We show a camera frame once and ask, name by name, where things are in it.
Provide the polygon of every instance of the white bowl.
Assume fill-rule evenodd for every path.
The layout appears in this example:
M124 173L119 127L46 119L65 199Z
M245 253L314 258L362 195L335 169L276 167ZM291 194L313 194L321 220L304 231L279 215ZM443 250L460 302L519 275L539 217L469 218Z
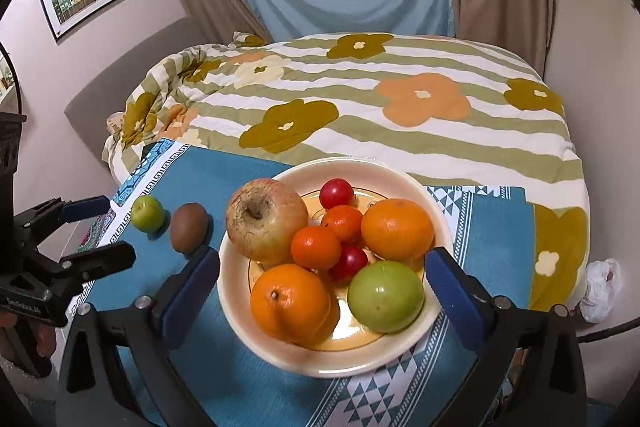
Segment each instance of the white bowl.
M280 180L304 195L319 190L331 178L343 178L387 198L404 198L420 204L430 215L435 246L453 251L449 227L442 211L415 179L391 167L369 160L325 158L292 167L278 174ZM284 371L316 378L339 378L365 373L385 365L417 343L440 313L440 304L424 278L425 304L411 326L383 335L373 343L346 351L314 351L268 337L258 328L249 306L249 261L234 250L225 233L220 246L218 295L222 310L240 340L258 357Z

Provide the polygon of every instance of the wall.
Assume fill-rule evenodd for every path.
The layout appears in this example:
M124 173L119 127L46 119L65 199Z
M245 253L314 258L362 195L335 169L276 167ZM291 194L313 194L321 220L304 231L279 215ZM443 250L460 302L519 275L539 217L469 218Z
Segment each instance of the wall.
M640 15L631 0L556 0L545 80L564 98L591 200L591 260L614 257L625 286L606 323L640 315ZM615 403L640 370L640 329L582 345L588 392Z
M184 16L180 0L119 0L56 44L40 0L11 2L0 20L0 41L14 63L28 116L15 177L16 211L56 196L114 193L109 171L80 141L63 110L115 59ZM72 230L67 225L52 235L43 252L60 255Z

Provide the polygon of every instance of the tangerine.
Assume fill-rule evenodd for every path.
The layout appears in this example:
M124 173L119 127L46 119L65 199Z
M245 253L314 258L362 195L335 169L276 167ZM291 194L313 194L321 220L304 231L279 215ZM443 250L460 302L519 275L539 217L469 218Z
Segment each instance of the tangerine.
M281 264L258 278L250 305L264 333L284 342L307 343L325 324L331 297L315 273L296 264Z
M329 270L340 259L341 251L340 240L327 227L305 227L291 241L293 260L305 268Z
M340 320L340 304L338 304L338 298L335 296L334 289L332 287L327 287L327 291L329 292L329 298L331 300L329 314L326 316L324 323L320 326L319 330L316 331L314 336L312 336L308 341L297 343L302 347L314 349L319 344L322 344L327 340L332 333L334 333L335 327L338 325L338 321Z
M320 226L333 230L341 243L354 243L360 238L361 223L361 211L348 204L339 204L326 211Z
M362 238L369 250L391 261L409 261L426 253L433 243L431 217L410 200L382 200L362 218Z

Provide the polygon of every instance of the comforter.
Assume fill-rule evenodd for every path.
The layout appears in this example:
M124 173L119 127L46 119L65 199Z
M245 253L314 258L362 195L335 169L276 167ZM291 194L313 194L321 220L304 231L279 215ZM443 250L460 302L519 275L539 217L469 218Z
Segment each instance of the comforter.
M588 256L582 163L561 97L521 58L382 33L251 44L194 46L148 72L105 144L119 182L167 137L292 165L365 157L423 185L523 187L536 220L530 306L571 300Z

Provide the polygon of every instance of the orange flower print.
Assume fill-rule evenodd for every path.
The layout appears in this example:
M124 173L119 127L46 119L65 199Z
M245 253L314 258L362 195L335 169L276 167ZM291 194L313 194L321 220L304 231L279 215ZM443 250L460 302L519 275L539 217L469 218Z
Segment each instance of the orange flower print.
M236 64L236 65L245 64L247 62L257 62L258 60L266 57L267 55L269 54L262 50L256 51L256 52L244 52L241 55L236 55L235 57L231 57L228 60L228 62L230 64Z
M174 105L169 111L169 117L167 123L162 128L162 132L158 134L158 139L169 138L171 140L177 140L183 136L191 122L198 115L198 110L195 107L185 108L181 103Z
M390 100L383 114L402 127L415 127L432 117L462 120L471 111L460 86L439 73L383 80L375 90Z

